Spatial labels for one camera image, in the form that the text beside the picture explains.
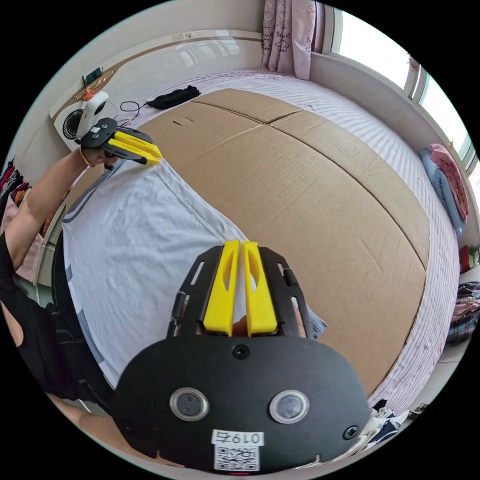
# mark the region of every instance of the pink curtain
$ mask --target pink curtain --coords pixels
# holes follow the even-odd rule
[[[322,47],[325,8],[315,0],[265,0],[261,67],[310,78],[310,55]]]

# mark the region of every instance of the qr code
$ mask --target qr code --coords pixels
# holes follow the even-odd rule
[[[260,470],[259,448],[215,445],[214,468],[224,472],[258,472]]]

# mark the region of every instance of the bed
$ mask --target bed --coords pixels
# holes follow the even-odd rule
[[[236,70],[198,77],[158,91],[152,97],[188,85],[197,87],[202,95],[222,89],[264,94],[321,115],[367,144],[413,192],[429,219],[430,247],[423,297],[403,349],[369,398],[371,405],[388,399],[391,409],[398,412],[407,409],[425,385],[442,352],[459,278],[455,233],[417,154],[358,105],[312,82],[262,70]],[[160,112],[144,105],[138,113],[124,112],[116,119],[140,128],[167,111]]]

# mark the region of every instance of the window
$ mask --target window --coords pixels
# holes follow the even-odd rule
[[[480,206],[480,161],[476,162],[476,167],[468,179],[470,180],[471,188],[476,198],[476,204]]]
[[[410,71],[410,55],[390,37],[349,13],[341,12],[338,54],[359,62],[403,89]]]
[[[427,75],[420,105],[443,130],[448,140],[453,143],[453,148],[463,159],[471,143],[467,129],[452,102],[430,75]]]
[[[397,87],[458,154],[468,175],[480,177],[478,158],[467,129],[447,95],[425,69],[389,36],[367,22],[329,5],[321,53],[342,57]]]

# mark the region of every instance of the fisheye lens view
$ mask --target fisheye lens view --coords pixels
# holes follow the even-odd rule
[[[306,480],[416,422],[480,317],[479,157],[438,81],[314,0],[171,0],[77,52],[0,176],[2,316],[72,434]]]

